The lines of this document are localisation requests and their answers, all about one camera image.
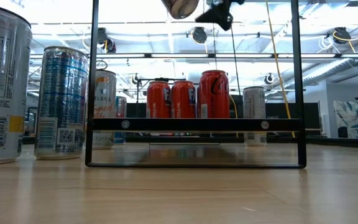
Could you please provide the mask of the white Celsius energy can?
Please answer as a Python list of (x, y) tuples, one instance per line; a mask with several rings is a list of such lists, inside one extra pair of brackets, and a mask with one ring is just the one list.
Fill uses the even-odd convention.
[(21, 155), (31, 43), (30, 23), (0, 7), (0, 164)]
[[(250, 86), (243, 90), (243, 118), (264, 119), (265, 93), (262, 86)], [(265, 146), (267, 144), (266, 133), (248, 132), (244, 134), (244, 142), (247, 146)]]

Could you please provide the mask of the white teal patterned cloth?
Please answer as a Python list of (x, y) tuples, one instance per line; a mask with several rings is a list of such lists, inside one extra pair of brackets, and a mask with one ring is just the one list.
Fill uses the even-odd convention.
[(334, 101), (337, 127), (347, 128), (347, 137), (358, 139), (358, 100)]

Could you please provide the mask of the red cola can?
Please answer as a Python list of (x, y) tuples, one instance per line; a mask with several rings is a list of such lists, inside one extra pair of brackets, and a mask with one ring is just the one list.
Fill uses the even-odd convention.
[(161, 0), (161, 2), (174, 19), (184, 19), (195, 11), (199, 0)]
[(226, 72), (208, 70), (199, 81), (201, 118), (230, 118), (229, 82)]

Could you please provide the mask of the silver ventilation duct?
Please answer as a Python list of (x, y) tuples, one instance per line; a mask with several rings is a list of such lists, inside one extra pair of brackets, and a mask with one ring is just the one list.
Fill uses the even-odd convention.
[(353, 58), (344, 58), (330, 63), (316, 65), (303, 72), (303, 88), (310, 84), (318, 83), (319, 81), (337, 73), (341, 73), (350, 68), (355, 68), (357, 64), (358, 62), (356, 62)]

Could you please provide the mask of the black frame wooden shelf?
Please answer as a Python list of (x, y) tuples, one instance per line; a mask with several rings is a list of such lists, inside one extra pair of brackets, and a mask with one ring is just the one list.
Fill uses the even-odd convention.
[[(306, 153), (306, 129), (305, 112), (303, 98), (303, 75), (301, 68), (301, 43), (300, 43), (300, 25), (299, 25), (299, 0), (291, 0), (291, 24), (292, 24), (292, 42), (293, 42), (293, 65), (295, 71), (295, 100), (298, 110), (298, 118), (292, 119), (231, 119), (231, 118), (94, 118), (94, 93), (96, 78), (96, 45), (99, 19), (99, 0), (93, 0), (92, 7), (92, 31), (91, 31), (91, 50), (89, 64), (89, 83), (88, 83), (88, 115), (86, 129), (86, 148), (85, 165), (87, 167), (114, 167), (114, 168), (235, 168), (235, 169), (304, 169), (307, 165)], [(298, 165), (208, 165), (208, 164), (103, 164), (92, 161), (92, 137), (93, 131), (123, 131), (123, 132), (198, 132), (198, 133), (234, 133), (234, 132), (298, 132), (297, 142)]]

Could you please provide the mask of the black aluminium table frame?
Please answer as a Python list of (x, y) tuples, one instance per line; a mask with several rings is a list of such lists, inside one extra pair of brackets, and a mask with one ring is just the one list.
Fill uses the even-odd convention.
[[(244, 143), (243, 138), (236, 137), (184, 137), (184, 136), (128, 136), (126, 137), (126, 143), (129, 142), (152, 142), (152, 143), (178, 143), (178, 144), (204, 144), (204, 143)], [(346, 139), (346, 138), (315, 138), (306, 137), (305, 142), (307, 144), (318, 144), (327, 146), (342, 146), (342, 147), (356, 147), (358, 148), (358, 139)]]

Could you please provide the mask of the silver blue energy drink can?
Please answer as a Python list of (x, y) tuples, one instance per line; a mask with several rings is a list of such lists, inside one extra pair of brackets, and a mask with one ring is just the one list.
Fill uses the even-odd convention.
[[(116, 97), (116, 117), (125, 118), (127, 108), (127, 99), (123, 96)], [(123, 132), (115, 132), (114, 143), (117, 145), (124, 144), (125, 134)]]
[(38, 160), (76, 159), (85, 136), (88, 56), (76, 49), (44, 49), (34, 155)]

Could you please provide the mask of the long ceiling light strip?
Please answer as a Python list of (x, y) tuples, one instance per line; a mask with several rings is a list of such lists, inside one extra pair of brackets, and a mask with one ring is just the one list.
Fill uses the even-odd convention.
[[(358, 54), (301, 54), (302, 59), (340, 59), (340, 58), (356, 58)], [(97, 54), (96, 58), (239, 58), (239, 59), (265, 59), (275, 58), (274, 54)]]

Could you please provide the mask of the white Celsius can orange print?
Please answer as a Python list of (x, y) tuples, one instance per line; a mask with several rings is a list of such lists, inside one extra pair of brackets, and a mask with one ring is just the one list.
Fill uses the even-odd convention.
[[(116, 117), (116, 74), (107, 70), (97, 70), (94, 94), (94, 117)], [(94, 131), (93, 147), (96, 149), (110, 148), (114, 144), (112, 131)]]

